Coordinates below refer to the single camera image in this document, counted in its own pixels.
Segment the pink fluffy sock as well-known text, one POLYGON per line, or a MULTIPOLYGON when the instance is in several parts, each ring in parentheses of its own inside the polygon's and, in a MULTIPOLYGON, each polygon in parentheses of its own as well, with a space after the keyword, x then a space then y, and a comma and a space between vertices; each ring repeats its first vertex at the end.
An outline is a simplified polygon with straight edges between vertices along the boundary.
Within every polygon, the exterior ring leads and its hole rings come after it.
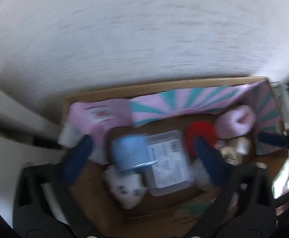
POLYGON ((233 139, 248 134, 256 123, 256 113, 248 105, 241 105, 218 117, 214 128, 219 139, 233 139))

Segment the clear plastic floss box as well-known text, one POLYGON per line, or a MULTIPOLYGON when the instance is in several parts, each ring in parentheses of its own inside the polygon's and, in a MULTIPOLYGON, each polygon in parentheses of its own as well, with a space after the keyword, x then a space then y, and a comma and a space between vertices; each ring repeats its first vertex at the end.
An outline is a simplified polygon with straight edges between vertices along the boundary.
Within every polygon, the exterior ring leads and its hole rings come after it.
POLYGON ((239 164, 235 158, 222 157, 215 148, 201 139, 195 142, 198 158, 192 162, 191 170, 196 186, 209 191, 215 186, 222 187, 229 180, 233 168, 239 164))

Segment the red lid round jar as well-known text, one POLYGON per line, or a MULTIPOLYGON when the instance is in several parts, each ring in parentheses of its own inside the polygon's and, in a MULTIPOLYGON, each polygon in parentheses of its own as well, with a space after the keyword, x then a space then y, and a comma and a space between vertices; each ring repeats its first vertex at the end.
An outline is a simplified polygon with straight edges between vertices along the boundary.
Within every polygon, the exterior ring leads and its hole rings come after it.
POLYGON ((195 139, 202 137, 211 147, 215 147, 218 138, 214 125, 207 121, 196 121, 184 132, 184 141, 190 157, 197 157, 195 139))

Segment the clear cotton swab box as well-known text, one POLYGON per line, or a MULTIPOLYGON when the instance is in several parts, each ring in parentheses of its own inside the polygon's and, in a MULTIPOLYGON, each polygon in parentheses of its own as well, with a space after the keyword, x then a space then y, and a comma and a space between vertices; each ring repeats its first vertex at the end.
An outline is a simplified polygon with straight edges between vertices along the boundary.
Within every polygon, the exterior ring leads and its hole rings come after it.
POLYGON ((165 196, 185 190, 194 183, 183 132, 172 130, 148 136, 150 156, 157 162, 145 169, 150 194, 165 196))

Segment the white panda pattern sock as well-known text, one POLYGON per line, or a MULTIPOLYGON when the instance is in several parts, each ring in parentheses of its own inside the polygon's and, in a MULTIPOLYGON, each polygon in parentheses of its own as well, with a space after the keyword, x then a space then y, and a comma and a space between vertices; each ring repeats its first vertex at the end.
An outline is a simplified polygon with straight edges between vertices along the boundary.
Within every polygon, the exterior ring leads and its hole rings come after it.
POLYGON ((110 165, 104 171, 104 180, 114 198, 127 210, 140 204, 148 192, 141 174, 134 171, 120 173, 115 165, 110 165))

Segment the small light blue box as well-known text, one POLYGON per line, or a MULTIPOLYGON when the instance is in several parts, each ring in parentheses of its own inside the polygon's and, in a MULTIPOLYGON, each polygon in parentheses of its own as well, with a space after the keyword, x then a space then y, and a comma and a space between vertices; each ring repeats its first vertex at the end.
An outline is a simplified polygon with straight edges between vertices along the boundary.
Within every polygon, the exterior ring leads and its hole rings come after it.
POLYGON ((157 162, 149 153, 145 134, 129 134, 111 143, 111 156, 119 172, 146 168, 157 162))

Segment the cardboard box pink liner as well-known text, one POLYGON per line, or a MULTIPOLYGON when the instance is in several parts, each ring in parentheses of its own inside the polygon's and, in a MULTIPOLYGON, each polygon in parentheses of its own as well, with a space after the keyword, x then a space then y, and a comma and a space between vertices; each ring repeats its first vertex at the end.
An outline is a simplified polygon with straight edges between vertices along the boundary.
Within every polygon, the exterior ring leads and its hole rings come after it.
POLYGON ((78 237, 269 237, 289 153, 264 77, 183 80, 70 95, 63 206, 78 237))

